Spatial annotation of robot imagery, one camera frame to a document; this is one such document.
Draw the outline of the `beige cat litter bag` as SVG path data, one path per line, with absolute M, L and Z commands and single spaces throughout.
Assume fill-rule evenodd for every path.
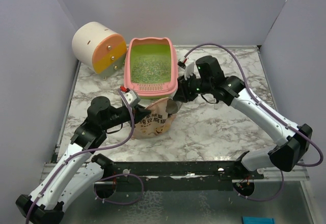
M 167 97 L 161 98 L 146 107 L 146 109 L 151 111 L 151 114 L 145 116 L 144 119 L 135 124 L 132 138 L 153 138 L 164 134 L 170 129 L 176 118 L 176 114 L 169 114 L 166 112 L 168 100 Z

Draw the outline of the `clear plastic litter scoop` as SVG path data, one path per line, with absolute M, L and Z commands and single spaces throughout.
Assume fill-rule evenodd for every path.
M 174 101 L 173 99 L 167 100 L 166 113 L 168 114 L 177 114 L 182 107 L 183 103 L 179 101 Z

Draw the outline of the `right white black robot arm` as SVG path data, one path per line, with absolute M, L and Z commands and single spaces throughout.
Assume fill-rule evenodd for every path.
M 240 78 L 225 76 L 216 58 L 207 55 L 189 64 L 177 82 L 174 101 L 187 103 L 198 95 L 211 94 L 217 102 L 221 101 L 249 117 L 276 144 L 274 148 L 241 154 L 234 166 L 238 178 L 245 179 L 253 171 L 266 167 L 289 172 L 308 151 L 307 140 L 311 138 L 312 128 L 307 124 L 299 126 L 290 120 L 285 120 L 283 125 L 277 120 L 281 115 L 269 114 L 270 107 L 250 94 Z

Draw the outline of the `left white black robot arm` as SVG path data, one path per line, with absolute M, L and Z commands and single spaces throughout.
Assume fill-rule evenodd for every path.
M 94 98 L 56 166 L 30 194 L 18 197 L 16 206 L 26 223 L 60 223 L 69 205 L 91 184 L 118 178 L 113 161 L 94 152 L 102 150 L 108 129 L 128 122 L 134 130 L 136 123 L 151 114 L 139 105 L 140 98 L 133 91 L 120 96 L 121 107 L 112 106 L 107 97 Z

